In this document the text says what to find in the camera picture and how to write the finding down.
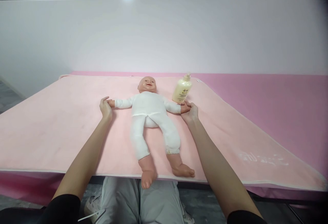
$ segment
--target finger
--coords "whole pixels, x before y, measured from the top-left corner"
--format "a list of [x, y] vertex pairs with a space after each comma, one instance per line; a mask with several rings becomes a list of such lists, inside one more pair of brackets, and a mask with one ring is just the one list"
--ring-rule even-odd
[[104, 100], [106, 100], [106, 99], [108, 99], [108, 98], [109, 98], [109, 96], [104, 97], [104, 98], [101, 99], [101, 101], [103, 102]]
[[185, 100], [184, 101], [189, 107], [191, 107], [191, 104], [187, 101], [187, 100]]

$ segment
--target baby doll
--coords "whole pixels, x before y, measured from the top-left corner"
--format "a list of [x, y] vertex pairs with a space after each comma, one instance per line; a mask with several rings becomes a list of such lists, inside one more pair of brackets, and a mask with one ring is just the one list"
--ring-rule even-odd
[[129, 108], [132, 106], [130, 140], [142, 169], [141, 186], [143, 189], [147, 189], [157, 178], [156, 168], [143, 136], [144, 127], [160, 127], [162, 130], [166, 157], [175, 176], [195, 177], [195, 171], [182, 163], [179, 154], [179, 133], [166, 113], [166, 111], [185, 113], [190, 110], [190, 107], [185, 103], [178, 105], [170, 102], [165, 97], [157, 94], [156, 81], [153, 77], [144, 77], [138, 85], [138, 90], [140, 94], [129, 99], [108, 100], [108, 103], [111, 107], [116, 108]]

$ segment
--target doll foot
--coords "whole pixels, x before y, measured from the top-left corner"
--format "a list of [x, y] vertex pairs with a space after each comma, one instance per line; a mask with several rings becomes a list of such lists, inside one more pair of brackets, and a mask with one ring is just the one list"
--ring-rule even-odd
[[178, 177], [195, 177], [195, 170], [188, 167], [186, 164], [181, 164], [172, 168], [172, 173]]
[[141, 175], [141, 186], [143, 189], [148, 189], [157, 178], [157, 173], [154, 171], [144, 171]]

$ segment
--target bottle label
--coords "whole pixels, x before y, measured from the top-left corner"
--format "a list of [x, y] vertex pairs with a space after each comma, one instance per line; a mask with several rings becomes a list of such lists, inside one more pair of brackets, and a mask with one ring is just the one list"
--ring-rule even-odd
[[188, 95], [188, 91], [189, 91], [189, 89], [183, 89], [183, 91], [181, 93], [179, 93], [178, 100], [184, 101]]

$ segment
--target white wall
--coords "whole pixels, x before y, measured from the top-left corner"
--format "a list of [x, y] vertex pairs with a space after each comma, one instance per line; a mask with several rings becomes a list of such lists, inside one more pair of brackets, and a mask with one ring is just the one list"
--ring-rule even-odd
[[30, 96], [72, 70], [328, 74], [323, 11], [319, 0], [0, 1], [0, 76]]

